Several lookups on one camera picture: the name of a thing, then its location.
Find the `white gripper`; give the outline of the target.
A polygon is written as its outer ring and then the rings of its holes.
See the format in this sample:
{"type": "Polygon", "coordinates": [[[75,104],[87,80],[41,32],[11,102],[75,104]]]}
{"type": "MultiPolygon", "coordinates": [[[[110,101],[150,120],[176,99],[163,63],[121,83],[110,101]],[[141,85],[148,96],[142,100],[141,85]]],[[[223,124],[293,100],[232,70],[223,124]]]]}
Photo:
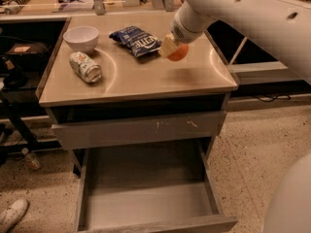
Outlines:
{"type": "Polygon", "coordinates": [[[171,33],[164,37],[158,53],[163,58],[168,57],[179,48],[180,43],[192,43],[214,22],[213,18],[199,14],[185,1],[174,15],[171,33]]]}

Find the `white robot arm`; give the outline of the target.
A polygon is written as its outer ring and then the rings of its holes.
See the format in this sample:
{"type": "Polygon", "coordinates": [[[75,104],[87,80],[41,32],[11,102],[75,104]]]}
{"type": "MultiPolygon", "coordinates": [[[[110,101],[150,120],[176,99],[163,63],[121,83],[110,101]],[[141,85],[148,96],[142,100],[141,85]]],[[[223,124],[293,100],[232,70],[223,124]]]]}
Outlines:
{"type": "Polygon", "coordinates": [[[200,37],[221,20],[311,83],[311,4],[298,0],[185,0],[159,54],[200,37]]]}

